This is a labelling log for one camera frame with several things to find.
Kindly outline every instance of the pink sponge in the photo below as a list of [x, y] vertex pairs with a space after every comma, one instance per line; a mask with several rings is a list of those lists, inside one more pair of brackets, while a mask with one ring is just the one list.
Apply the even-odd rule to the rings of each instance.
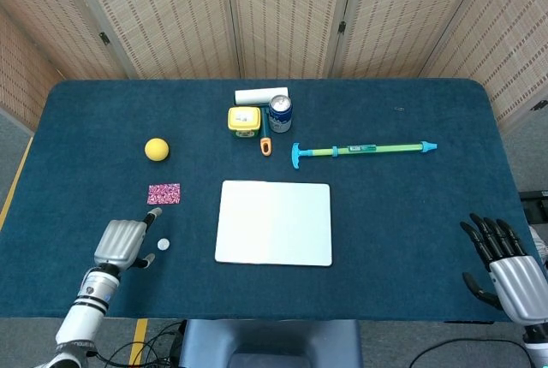
[[151, 184], [148, 186], [149, 205], [179, 204], [181, 201], [181, 184]]

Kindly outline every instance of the whiteboard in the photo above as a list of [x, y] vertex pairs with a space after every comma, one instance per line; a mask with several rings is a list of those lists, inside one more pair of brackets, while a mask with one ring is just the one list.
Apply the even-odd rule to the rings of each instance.
[[225, 181], [215, 260], [220, 263], [330, 266], [329, 186]]

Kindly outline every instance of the white bottle cap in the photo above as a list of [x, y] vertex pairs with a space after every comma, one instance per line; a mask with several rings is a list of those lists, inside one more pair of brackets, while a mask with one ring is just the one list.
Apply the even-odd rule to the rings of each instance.
[[165, 251], [170, 247], [170, 241], [167, 238], [163, 238], [158, 241], [158, 250]]

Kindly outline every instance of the white roll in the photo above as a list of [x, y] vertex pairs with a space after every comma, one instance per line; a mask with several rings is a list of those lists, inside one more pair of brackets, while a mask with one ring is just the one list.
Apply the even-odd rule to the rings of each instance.
[[287, 87], [257, 88], [253, 90], [236, 90], [234, 104], [236, 105], [263, 105], [268, 104], [276, 96], [289, 97]]

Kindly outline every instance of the yellow floor tape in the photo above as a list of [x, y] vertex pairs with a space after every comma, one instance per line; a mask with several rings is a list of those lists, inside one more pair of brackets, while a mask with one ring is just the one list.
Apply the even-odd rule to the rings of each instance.
[[143, 347], [145, 346], [143, 342], [145, 342], [147, 325], [148, 325], [148, 319], [141, 318], [137, 320], [137, 324], [135, 325], [135, 335], [134, 335], [135, 344], [131, 347], [131, 355], [129, 356], [130, 365], [140, 364], [140, 359], [143, 356], [143, 353], [145, 352], [143, 350]]
[[33, 142], [33, 137], [31, 137], [30, 140], [28, 141], [27, 149], [25, 150], [25, 153], [23, 154], [21, 162], [19, 163], [19, 168], [17, 169], [17, 172], [15, 173], [15, 178], [13, 182], [11, 183], [11, 187], [9, 188], [8, 196], [6, 197], [6, 202], [3, 203], [2, 211], [0, 211], [0, 231], [2, 231], [3, 222], [5, 221], [6, 216], [8, 215], [9, 206], [11, 205], [11, 200], [14, 197], [15, 188], [17, 187], [17, 181], [19, 180], [19, 176], [21, 175], [23, 166], [25, 165], [25, 160], [27, 160], [28, 150], [31, 148], [32, 142]]

